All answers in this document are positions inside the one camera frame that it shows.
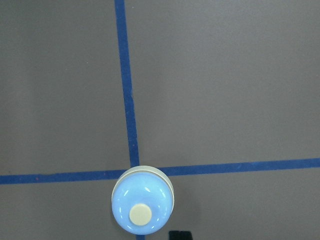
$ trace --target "gray floor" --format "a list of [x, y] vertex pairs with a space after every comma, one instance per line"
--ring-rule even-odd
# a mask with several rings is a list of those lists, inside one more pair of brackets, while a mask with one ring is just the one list
[[[320, 157], [320, 1], [126, 1], [140, 163]], [[0, 2], [0, 175], [130, 167], [113, 1]], [[320, 169], [171, 177], [147, 240], [320, 237]], [[0, 239], [135, 239], [115, 180], [0, 185]]]

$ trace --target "cream button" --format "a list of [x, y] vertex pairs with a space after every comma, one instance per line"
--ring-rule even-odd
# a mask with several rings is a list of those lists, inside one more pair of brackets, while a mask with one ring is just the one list
[[132, 223], [137, 226], [144, 226], [150, 222], [152, 212], [149, 206], [139, 203], [131, 208], [129, 216]]

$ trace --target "blue tape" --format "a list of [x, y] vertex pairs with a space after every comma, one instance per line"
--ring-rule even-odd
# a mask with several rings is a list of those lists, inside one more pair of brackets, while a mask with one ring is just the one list
[[135, 117], [135, 105], [133, 99], [130, 70], [125, 1], [114, 0], [114, 6], [116, 16], [116, 28], [118, 34], [119, 57], [126, 118], [126, 130], [128, 135], [130, 166], [135, 167], [139, 166], [139, 152]]
[[[200, 174], [226, 174], [257, 171], [275, 171], [292, 169], [320, 168], [320, 158], [279, 160], [279, 161], [256, 161], [240, 163], [224, 163], [193, 166], [171, 166], [160, 167], [168, 176], [200, 175]], [[4, 184], [37, 184], [37, 183], [58, 183], [77, 181], [97, 181], [118, 179], [123, 170], [108, 171], [83, 171], [64, 172], [56, 174], [27, 174], [27, 175], [2, 175], [0, 185]]]
[[135, 240], [145, 240], [145, 235], [135, 235]]
[[209, 165], [172, 166], [159, 168], [167, 176], [183, 176], [197, 174], [226, 174], [257, 171], [275, 171], [290, 169], [320, 168], [320, 158], [256, 161]]
[[0, 185], [39, 184], [118, 179], [126, 170], [63, 172], [55, 174], [2, 175]]

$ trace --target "black object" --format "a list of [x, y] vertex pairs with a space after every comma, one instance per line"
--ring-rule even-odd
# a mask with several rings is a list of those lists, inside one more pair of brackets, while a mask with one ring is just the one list
[[193, 240], [190, 231], [169, 231], [169, 240]]

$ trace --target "round button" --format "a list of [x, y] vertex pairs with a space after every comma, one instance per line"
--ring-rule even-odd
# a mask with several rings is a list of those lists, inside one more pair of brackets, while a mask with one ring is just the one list
[[161, 229], [174, 208], [174, 189], [169, 178], [151, 166], [136, 166], [117, 180], [112, 196], [112, 213], [117, 223], [135, 235]]
[[143, 203], [139, 203], [131, 208], [129, 216], [131, 222], [135, 225], [144, 226], [150, 222], [152, 212], [150, 207]]

